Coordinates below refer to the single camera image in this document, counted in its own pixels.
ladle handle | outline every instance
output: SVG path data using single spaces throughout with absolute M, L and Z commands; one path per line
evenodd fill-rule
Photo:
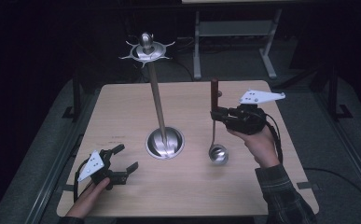
M 216 111 L 218 108 L 218 79 L 213 78 L 210 84 L 212 111 Z

background desk top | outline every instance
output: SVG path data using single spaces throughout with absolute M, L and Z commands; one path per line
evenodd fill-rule
M 248 90 L 269 91 L 264 81 L 220 82 L 223 96 L 218 105 L 236 107 Z M 92 216 L 108 217 L 197 217 L 254 216 L 268 214 L 257 183 L 253 156 L 243 141 L 216 124 L 215 142 L 229 150 L 229 162 L 214 166 L 208 149 L 212 142 L 210 82 L 161 83 L 160 97 L 165 125 L 185 136 L 185 147 L 175 158 L 161 161 L 146 152 L 147 136 L 159 128 L 149 84 L 106 85 L 92 113 L 89 126 L 67 181 L 94 149 L 124 144 L 112 157 L 110 169 L 123 171 L 139 161 L 139 169 L 127 185 L 105 191 Z M 293 184 L 308 181 L 275 102 L 260 105 L 275 118 L 282 136 L 284 165 Z M 89 179 L 80 183 L 81 191 Z M 311 189 L 299 193 L 317 213 Z M 73 204 L 73 192 L 64 191 L 57 213 L 63 216 Z

plaid shirt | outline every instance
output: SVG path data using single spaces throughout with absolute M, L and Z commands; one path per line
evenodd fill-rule
M 317 223 L 313 210 L 294 189 L 282 164 L 258 168 L 256 175 L 268 204 L 267 224 Z

dark background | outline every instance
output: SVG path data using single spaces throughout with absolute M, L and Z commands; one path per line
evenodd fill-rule
M 74 73 L 80 75 L 85 91 L 105 83 L 132 82 L 131 63 L 118 59 L 128 54 L 125 40 L 134 42 L 145 30 L 165 44 L 177 36 L 193 36 L 192 10 L 73 10 L 115 7 L 119 2 L 0 1 L 0 200 L 58 92 Z M 130 2 L 145 4 L 124 1 L 122 6 Z M 361 1 L 332 2 L 286 7 L 276 37 L 299 39 L 294 68 L 327 62 L 353 85 L 361 101 Z M 207 15 L 215 20 L 245 16 L 241 10 Z

